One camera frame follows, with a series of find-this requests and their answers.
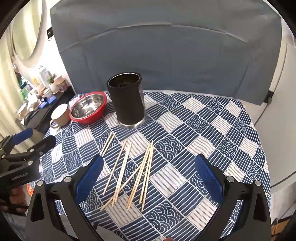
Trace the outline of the black side shelf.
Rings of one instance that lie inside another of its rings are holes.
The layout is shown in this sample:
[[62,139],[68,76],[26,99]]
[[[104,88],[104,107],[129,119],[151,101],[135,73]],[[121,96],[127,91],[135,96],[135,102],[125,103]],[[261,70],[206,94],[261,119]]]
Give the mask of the black side shelf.
[[16,124],[22,130],[32,128],[40,133],[45,134],[50,127],[51,114],[53,110],[63,103],[68,103],[75,95],[72,87],[68,87],[63,93],[56,94],[57,101],[44,109],[39,109],[37,113],[30,119],[27,125],[22,125],[20,120],[16,119]]

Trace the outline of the beige ceramic mug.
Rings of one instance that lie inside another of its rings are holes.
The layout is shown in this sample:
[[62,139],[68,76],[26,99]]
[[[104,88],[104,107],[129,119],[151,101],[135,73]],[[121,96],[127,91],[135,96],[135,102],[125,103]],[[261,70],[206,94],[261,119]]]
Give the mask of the beige ceramic mug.
[[57,106],[51,114],[50,127],[66,126],[70,122],[70,109],[66,103]]

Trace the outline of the blue box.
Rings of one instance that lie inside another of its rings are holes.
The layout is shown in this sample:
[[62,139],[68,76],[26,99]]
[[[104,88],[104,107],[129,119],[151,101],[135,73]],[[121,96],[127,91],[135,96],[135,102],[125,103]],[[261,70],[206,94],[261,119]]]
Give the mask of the blue box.
[[52,95],[49,98],[43,99],[43,101],[39,104],[38,109],[45,109],[46,107],[53,105],[57,101],[57,98]]

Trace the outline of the small potted plant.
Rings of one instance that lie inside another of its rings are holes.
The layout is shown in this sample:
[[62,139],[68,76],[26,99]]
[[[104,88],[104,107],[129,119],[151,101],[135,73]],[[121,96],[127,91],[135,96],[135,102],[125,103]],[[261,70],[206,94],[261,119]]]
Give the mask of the small potted plant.
[[49,82],[49,88],[51,90],[51,92],[53,94],[56,94],[57,92],[59,92],[59,89],[58,89],[58,86],[56,85],[54,79],[56,78],[56,75],[53,74],[49,79],[48,79],[48,82]]

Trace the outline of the pink candle jar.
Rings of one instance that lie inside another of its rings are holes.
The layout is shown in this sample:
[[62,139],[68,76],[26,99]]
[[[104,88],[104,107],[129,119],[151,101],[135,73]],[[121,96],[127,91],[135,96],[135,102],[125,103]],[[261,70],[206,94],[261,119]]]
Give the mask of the pink candle jar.
[[67,88],[68,88],[67,80],[66,79],[63,79],[62,81],[60,81],[59,83],[57,83],[57,87],[58,87],[58,89],[59,89],[59,91],[61,93],[63,93],[64,91],[66,91]]

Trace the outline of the red steel bowl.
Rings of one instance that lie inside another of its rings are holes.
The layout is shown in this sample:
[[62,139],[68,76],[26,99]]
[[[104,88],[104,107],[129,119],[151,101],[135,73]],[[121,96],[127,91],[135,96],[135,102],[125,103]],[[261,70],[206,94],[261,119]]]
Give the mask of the red steel bowl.
[[70,109],[70,119],[82,125],[99,120],[105,111],[107,97],[104,92],[91,92],[79,98]]

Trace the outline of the blue patterned tablecloth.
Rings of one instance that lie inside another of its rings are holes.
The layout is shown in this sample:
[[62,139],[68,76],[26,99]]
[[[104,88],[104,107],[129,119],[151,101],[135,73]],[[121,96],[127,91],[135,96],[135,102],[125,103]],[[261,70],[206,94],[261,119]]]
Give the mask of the blue patterned tablecloth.
[[[88,198],[80,204],[89,221],[106,228],[123,240],[194,240],[206,226],[218,204],[205,189],[195,170],[194,159],[203,154],[225,175],[238,182],[261,182],[270,198],[270,177],[257,130],[244,105],[226,97],[199,94],[146,92],[147,119],[127,130],[117,123],[111,101],[104,116],[91,125],[70,122],[50,128],[56,146],[40,164],[46,183],[59,182],[86,166],[101,153],[110,135],[115,137],[104,155],[103,170]],[[105,195],[107,180],[124,141]],[[141,165],[147,146],[153,141],[151,173],[144,210],[139,202],[144,172],[129,211],[126,209],[138,172],[119,192],[112,207],[100,208],[114,196],[128,145],[132,143],[121,185]]]

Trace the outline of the black cylindrical utensil holder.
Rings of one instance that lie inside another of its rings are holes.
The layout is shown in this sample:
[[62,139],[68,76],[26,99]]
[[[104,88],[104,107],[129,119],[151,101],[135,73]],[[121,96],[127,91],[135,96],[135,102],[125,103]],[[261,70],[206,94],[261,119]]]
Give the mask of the black cylindrical utensil holder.
[[145,122],[142,76],[139,73],[125,72],[112,76],[107,81],[107,89],[122,128],[136,128]]

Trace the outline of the wall power outlet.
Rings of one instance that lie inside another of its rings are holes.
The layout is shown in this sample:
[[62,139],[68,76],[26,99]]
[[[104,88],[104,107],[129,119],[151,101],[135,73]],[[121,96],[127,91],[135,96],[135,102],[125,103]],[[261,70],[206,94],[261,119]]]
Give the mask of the wall power outlet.
[[54,33],[53,33],[53,29],[52,27],[50,27],[48,30],[47,30],[47,36],[48,36],[48,40],[51,40],[51,38],[53,37]]

